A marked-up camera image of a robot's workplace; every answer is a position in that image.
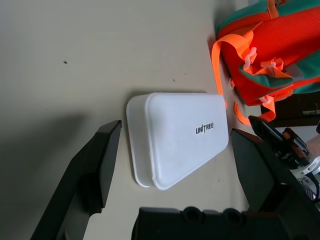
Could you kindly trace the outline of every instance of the floor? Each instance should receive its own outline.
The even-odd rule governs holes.
[[[85,240],[130,239],[139,207],[244,210],[228,147],[169,190],[132,174],[125,107],[151,92],[216,93],[214,27],[247,0],[0,2],[0,239],[29,239],[72,157],[99,126],[124,120],[102,214]],[[236,99],[224,76],[226,99]],[[259,108],[247,109],[259,113]],[[229,130],[245,128],[227,109]]]

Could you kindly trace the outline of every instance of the white box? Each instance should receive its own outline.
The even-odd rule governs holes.
[[[151,93],[126,107],[134,175],[166,190],[208,162],[229,141],[225,100],[207,93]]]

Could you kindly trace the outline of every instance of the beige floor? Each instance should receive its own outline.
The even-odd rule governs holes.
[[[99,126],[125,120],[132,96],[216,93],[207,40],[214,22],[246,4],[1,1],[0,239],[30,238],[71,158]],[[236,97],[225,89],[231,106]],[[231,108],[227,115],[230,130],[244,128]],[[133,178],[123,123],[106,208],[91,217],[84,239],[130,239],[141,206],[246,208],[230,144],[169,190],[147,189]]]

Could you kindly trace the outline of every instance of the orange backpack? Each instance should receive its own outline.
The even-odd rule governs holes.
[[[223,95],[220,53],[239,98],[269,109],[260,117],[272,121],[275,101],[320,91],[320,0],[262,0],[230,15],[211,51],[217,90]],[[237,103],[233,110],[250,125]]]

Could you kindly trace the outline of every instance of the backpack strap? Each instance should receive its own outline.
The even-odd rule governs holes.
[[[211,62],[212,62],[212,68],[213,68],[213,74],[215,78],[215,83],[217,87],[217,91],[220,95],[224,95],[222,82],[221,82],[221,76],[220,76],[220,52],[221,52],[221,44],[223,42],[229,43],[232,45],[237,55],[245,62],[247,56],[249,56],[249,60],[252,63],[257,54],[251,54],[251,50],[249,48],[252,40],[254,37],[254,33],[252,30],[248,31],[245,35],[237,35],[237,34],[228,34],[226,36],[223,36],[219,40],[217,40],[212,47],[211,50]],[[263,102],[262,105],[269,109],[270,111],[260,115],[260,118],[266,120],[267,122],[272,121],[276,117],[276,111],[275,111],[275,102],[273,98],[270,98],[269,101]],[[241,111],[239,110],[238,104],[235,102],[233,105],[233,111],[239,121],[246,125],[251,125],[249,119],[243,116]]]
[[[245,57],[250,53],[249,45],[252,42],[252,39],[254,38],[254,33],[251,31],[248,31],[244,36],[237,35],[237,34],[229,34],[226,35],[219,40],[217,40],[212,47],[211,50],[211,62],[212,62],[212,68],[213,68],[213,74],[215,78],[215,84],[217,91],[220,95],[224,95],[224,90],[221,83],[221,76],[220,76],[220,51],[221,51],[221,44],[223,42],[229,43],[237,51],[238,56],[241,59],[245,59]],[[252,61],[257,56],[255,54],[252,56]]]

